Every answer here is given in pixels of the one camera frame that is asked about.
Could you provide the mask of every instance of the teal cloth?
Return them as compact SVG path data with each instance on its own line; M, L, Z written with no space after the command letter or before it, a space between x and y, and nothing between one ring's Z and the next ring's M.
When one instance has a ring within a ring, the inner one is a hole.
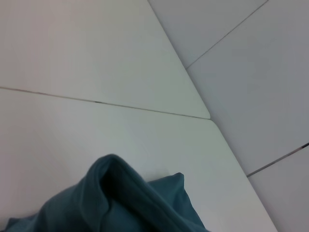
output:
M146 183L116 155L7 232L207 232L183 187L183 174Z

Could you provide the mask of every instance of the white surface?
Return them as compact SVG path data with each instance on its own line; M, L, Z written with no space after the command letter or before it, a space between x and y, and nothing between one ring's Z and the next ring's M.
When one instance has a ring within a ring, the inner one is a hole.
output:
M246 174L309 142L308 9L270 0L188 69Z
M266 0L149 0L185 68Z
M0 86L209 118L147 0L0 1Z
M205 226L274 232L210 120L0 89L0 220L35 212L100 156L123 157L146 179L182 172Z
M280 232L309 228L309 148L249 177Z

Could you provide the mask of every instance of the teal fabric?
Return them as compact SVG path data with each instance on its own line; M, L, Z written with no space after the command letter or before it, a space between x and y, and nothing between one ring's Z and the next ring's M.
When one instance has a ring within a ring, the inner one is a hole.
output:
M98 159L87 175L7 232L207 232L181 173L146 183L121 158Z

